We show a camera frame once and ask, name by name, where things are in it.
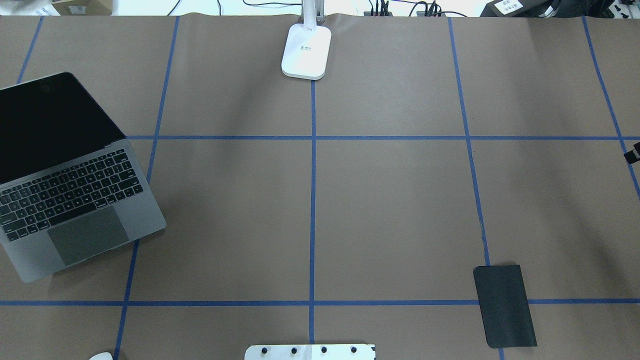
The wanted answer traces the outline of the black mouse pad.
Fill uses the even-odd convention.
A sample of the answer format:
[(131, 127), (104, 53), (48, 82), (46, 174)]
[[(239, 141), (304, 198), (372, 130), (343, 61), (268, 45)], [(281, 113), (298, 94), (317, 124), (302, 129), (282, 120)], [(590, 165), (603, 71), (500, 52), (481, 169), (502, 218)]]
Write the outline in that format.
[(484, 265), (472, 273), (487, 345), (537, 347), (521, 266)]

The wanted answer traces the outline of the grey laptop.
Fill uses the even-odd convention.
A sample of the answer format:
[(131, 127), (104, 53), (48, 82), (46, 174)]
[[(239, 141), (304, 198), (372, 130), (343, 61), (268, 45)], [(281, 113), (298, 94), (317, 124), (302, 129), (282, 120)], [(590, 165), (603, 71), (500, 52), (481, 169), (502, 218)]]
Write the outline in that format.
[(166, 228), (130, 141), (68, 71), (0, 91), (1, 244), (24, 283)]

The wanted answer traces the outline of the white computer mouse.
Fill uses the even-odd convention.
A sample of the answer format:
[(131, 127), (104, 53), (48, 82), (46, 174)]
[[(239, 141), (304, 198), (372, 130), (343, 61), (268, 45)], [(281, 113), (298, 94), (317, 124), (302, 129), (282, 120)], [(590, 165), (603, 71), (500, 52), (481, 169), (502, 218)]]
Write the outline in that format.
[(110, 352), (101, 352), (91, 356), (89, 360), (114, 360), (114, 356)]

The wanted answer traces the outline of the cardboard box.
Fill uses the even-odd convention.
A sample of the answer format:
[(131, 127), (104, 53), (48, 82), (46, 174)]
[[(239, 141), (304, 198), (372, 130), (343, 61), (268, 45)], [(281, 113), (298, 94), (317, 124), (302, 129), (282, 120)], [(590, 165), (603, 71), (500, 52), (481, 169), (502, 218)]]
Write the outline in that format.
[(60, 16), (111, 16), (113, 0), (53, 0), (52, 6)]

